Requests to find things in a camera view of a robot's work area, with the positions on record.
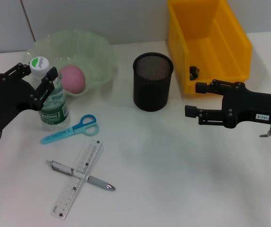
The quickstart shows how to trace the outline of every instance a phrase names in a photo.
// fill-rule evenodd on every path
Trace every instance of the pen tip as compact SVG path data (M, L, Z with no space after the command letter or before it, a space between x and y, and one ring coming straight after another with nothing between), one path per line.
M116 190L116 188L114 186L112 186L111 184L108 184L107 187L109 190L112 190L112 191Z

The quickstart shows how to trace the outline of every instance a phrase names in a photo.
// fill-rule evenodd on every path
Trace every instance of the clear plastic ruler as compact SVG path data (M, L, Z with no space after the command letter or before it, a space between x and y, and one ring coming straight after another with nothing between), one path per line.
M92 140L92 143L85 149L82 156L78 162L77 171L80 171L86 176L89 166L93 162L99 148L101 147L101 142L98 140ZM63 191L55 202L51 215L64 219L68 213L68 210L83 182L83 179L76 178L74 176L69 177Z

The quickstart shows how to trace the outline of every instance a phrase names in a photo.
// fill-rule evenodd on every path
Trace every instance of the yellow storage box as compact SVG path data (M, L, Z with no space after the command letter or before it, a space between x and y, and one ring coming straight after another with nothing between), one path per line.
M186 94L196 82L249 78L252 45L226 0L169 0L169 48ZM200 69L190 80L189 67Z

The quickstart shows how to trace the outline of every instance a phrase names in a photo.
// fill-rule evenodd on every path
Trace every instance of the mesh cup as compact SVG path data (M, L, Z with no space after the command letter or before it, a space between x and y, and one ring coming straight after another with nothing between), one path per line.
M154 112L168 101L173 63L160 53L145 53L134 65L134 103L141 110Z

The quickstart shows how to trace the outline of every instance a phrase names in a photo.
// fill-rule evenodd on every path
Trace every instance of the scissor handle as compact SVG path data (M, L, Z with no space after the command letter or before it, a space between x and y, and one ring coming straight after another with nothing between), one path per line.
M87 130L92 127L95 128L94 132L87 132ZM100 130L99 125L97 123L92 123L90 125L86 125L86 126L83 126L81 128L74 130L74 133L75 134L83 133L86 136L94 136L94 135L98 134L99 130Z
M92 122L88 122L88 123L83 123L84 119L85 118L93 118L93 121ZM87 114L87 115L84 115L81 120L80 120L80 123L79 124L76 124L75 126L73 126L73 130L76 130L78 128L81 128L81 127L84 127L84 126L87 126L89 124L93 124L93 123L97 123L97 119L95 118L95 116L91 115L91 114Z

